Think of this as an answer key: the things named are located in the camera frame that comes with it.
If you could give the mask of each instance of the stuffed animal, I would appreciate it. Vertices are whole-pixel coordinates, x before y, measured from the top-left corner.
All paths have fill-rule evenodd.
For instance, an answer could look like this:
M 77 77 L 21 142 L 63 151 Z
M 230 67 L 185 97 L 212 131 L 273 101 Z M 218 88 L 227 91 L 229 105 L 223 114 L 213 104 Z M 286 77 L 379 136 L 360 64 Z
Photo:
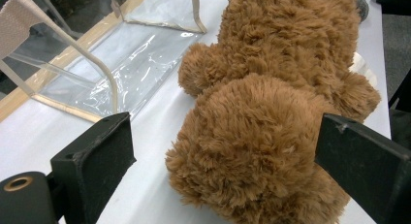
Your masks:
M 380 101 L 349 72 L 357 0 L 229 0 L 218 43 L 185 54 L 197 97 L 167 152 L 182 201 L 234 223 L 335 223 L 349 196 L 314 163 L 324 112 L 364 119 Z

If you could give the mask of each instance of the brown teddy bear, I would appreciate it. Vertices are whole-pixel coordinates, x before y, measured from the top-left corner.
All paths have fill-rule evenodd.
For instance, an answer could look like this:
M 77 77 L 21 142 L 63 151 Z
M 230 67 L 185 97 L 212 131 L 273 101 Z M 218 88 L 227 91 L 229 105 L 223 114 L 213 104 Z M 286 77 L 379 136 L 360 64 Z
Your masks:
M 179 83 L 198 96 L 167 152 L 184 203 L 235 223 L 334 223 L 348 195 L 314 163 L 324 112 L 380 101 L 349 72 L 356 0 L 229 0 L 218 43 L 195 44 Z

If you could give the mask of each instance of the teddy bear's head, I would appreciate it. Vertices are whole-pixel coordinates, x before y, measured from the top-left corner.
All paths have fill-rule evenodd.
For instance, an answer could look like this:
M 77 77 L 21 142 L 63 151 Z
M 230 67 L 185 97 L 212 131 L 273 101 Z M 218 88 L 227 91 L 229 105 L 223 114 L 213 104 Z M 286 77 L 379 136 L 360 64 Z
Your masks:
M 179 83 L 197 96 L 167 153 L 182 200 L 236 223 L 334 223 L 348 195 L 314 163 L 324 112 L 363 121 L 379 102 L 350 73 L 356 0 L 229 0 L 218 43 Z

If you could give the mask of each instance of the white surface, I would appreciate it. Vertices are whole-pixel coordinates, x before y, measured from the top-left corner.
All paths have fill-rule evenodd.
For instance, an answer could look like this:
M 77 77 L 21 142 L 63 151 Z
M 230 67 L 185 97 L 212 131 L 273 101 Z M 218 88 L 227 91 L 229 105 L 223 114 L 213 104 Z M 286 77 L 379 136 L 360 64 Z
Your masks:
M 370 12 L 361 25 L 358 52 L 376 74 L 383 100 L 365 124 L 389 137 L 381 11 L 367 1 Z M 201 17 L 209 31 L 201 41 L 209 44 L 216 41 L 227 0 L 201 2 Z M 98 223 L 227 223 L 207 207 L 184 206 L 168 184 L 165 152 L 172 147 L 185 115 L 193 107 L 194 99 L 178 87 L 174 72 L 134 119 L 137 162 L 118 185 Z M 26 102 L 0 123 L 0 180 L 27 171 L 48 174 L 49 159 L 90 126 L 85 120 L 36 101 Z M 340 223 L 374 222 L 350 202 Z

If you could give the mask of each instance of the plush toy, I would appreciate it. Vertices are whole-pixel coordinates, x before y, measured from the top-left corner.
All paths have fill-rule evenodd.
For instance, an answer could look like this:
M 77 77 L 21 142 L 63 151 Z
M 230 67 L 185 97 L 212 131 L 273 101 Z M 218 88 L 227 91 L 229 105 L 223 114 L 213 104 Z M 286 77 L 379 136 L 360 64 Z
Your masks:
M 364 121 L 380 101 L 350 73 L 356 0 L 229 0 L 218 43 L 179 83 L 197 96 L 166 165 L 182 201 L 235 223 L 335 223 L 349 196 L 314 163 L 324 112 Z

